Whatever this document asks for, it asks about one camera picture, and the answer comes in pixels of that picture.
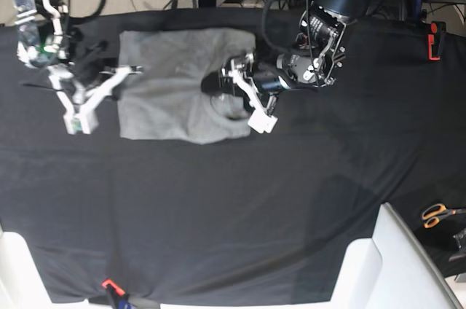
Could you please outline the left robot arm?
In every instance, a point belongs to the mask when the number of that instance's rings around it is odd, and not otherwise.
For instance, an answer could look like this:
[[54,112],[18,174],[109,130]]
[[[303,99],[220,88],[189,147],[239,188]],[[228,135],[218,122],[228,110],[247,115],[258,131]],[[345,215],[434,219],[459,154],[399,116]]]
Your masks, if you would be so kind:
[[260,62],[254,52],[227,59],[204,78],[203,93],[241,97],[250,108],[249,126],[258,133],[271,133],[279,94],[333,85],[331,73],[341,67],[345,48],[341,42],[347,27],[366,15],[371,0],[304,0],[299,33],[290,47],[273,42],[267,31],[272,4],[267,0],[261,15],[261,35],[277,52],[274,63]]

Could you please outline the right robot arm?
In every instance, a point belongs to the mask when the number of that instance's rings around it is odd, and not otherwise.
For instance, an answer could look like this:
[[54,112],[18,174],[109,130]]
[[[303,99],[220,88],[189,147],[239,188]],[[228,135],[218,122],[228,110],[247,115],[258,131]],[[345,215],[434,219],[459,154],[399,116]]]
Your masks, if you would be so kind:
[[71,0],[13,0],[16,11],[17,57],[26,67],[47,75],[63,105],[69,134],[91,134],[98,126],[97,107],[140,66],[118,66],[100,55],[105,41],[78,51],[79,26],[100,16],[106,0],[90,15],[71,15]]

